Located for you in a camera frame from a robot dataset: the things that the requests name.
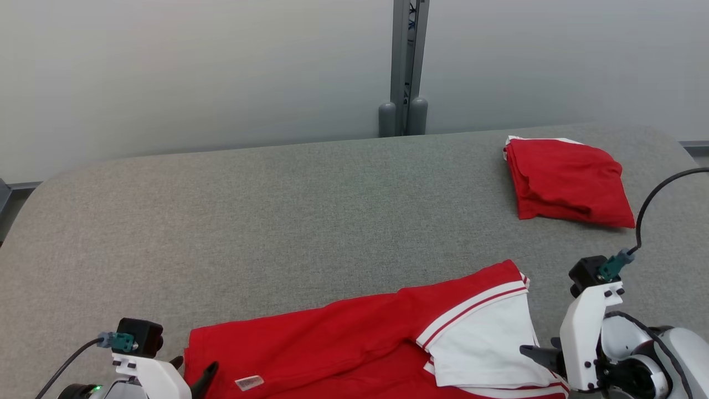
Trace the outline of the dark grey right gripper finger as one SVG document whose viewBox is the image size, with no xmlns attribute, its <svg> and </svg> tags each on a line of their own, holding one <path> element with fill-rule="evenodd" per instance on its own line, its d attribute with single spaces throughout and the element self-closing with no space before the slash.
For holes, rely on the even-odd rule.
<svg viewBox="0 0 709 399">
<path fill-rule="evenodd" d="M 521 345 L 520 353 L 552 372 L 564 372 L 564 355 L 559 347 L 543 348 Z"/>
</svg>

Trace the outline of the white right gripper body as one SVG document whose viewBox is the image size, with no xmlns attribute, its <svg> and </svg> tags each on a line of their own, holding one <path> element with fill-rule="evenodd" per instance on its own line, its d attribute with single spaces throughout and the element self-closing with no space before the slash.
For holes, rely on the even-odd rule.
<svg viewBox="0 0 709 399">
<path fill-rule="evenodd" d="M 596 346 L 609 306 L 623 302 L 618 290 L 623 282 L 585 288 L 567 309 L 559 331 L 566 369 L 566 381 L 573 391 L 592 391 L 597 386 Z"/>
</svg>

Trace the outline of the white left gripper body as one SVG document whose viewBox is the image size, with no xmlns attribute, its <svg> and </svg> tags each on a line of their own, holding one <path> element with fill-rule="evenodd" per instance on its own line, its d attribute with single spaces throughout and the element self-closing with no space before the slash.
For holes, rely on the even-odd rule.
<svg viewBox="0 0 709 399">
<path fill-rule="evenodd" d="M 103 398 L 191 398 L 192 390 L 169 361 L 114 355 L 119 376 L 103 387 Z"/>
</svg>

